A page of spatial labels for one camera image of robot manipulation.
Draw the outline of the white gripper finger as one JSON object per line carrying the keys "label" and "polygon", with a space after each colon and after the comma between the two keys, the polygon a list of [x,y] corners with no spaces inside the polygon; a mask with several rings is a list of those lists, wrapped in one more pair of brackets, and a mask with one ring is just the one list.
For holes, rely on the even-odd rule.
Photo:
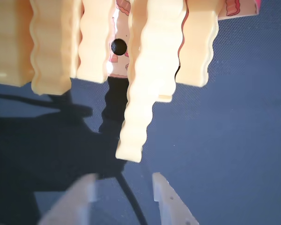
{"label": "white gripper finger", "polygon": [[67,189],[38,223],[40,225],[89,225],[90,207],[96,200],[96,174],[84,175]]}
{"label": "white gripper finger", "polygon": [[162,225],[198,224],[186,204],[161,173],[153,173],[152,182],[154,201],[159,203]]}

